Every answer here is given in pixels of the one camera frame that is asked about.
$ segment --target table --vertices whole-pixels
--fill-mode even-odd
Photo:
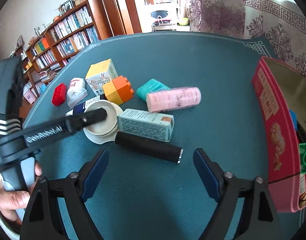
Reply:
[[[105,147],[110,151],[108,168],[86,203],[104,239],[198,239],[216,203],[194,168],[194,149],[202,147],[212,161],[239,178],[267,176],[265,129],[251,84],[262,55],[276,58],[264,37],[238,40],[207,33],[136,34],[89,45],[48,85],[24,127],[64,116],[70,110],[67,103],[51,104],[55,87],[84,78],[91,64],[111,58],[117,73],[127,77],[134,90],[151,78],[169,87],[201,90],[199,106],[170,111],[175,117],[171,143],[184,148],[182,161],[174,164],[139,155],[112,142],[96,145],[81,131],[42,149],[37,159],[43,174],[49,179],[66,177]],[[86,99],[94,97],[86,88]],[[137,97],[121,107],[147,110]],[[70,239],[76,239],[63,200],[60,209]],[[241,209],[242,200],[227,239],[234,235]],[[290,239],[298,229],[300,214],[279,217],[283,237]]]

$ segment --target patterned curtain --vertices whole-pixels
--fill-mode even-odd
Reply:
[[[306,76],[306,18],[289,0],[191,0],[191,31],[264,35],[278,58]]]

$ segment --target metal screw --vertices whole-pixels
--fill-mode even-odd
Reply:
[[[45,177],[40,177],[38,181],[39,181],[39,183],[44,183],[46,181],[46,178]]]
[[[78,176],[78,172],[76,172],[76,171],[73,171],[73,172],[70,173],[70,178],[71,179],[75,179],[75,178],[77,178],[77,176]]]
[[[229,171],[224,173],[224,177],[228,178],[228,179],[232,179],[233,178],[233,174]]]
[[[261,177],[256,177],[255,181],[260,184],[263,183],[263,179]]]

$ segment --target gray handle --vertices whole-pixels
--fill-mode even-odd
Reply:
[[[29,191],[35,182],[35,158],[30,157],[23,160],[18,167],[2,171],[3,183],[6,191],[25,190]],[[17,209],[21,221],[23,221],[25,210]]]

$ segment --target teal container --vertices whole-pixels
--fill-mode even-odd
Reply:
[[[146,82],[143,86],[141,86],[139,89],[137,89],[136,94],[140,99],[146,102],[146,94],[159,92],[163,90],[171,90],[171,89],[166,85],[164,85],[163,83],[155,79],[151,79],[148,82]]]

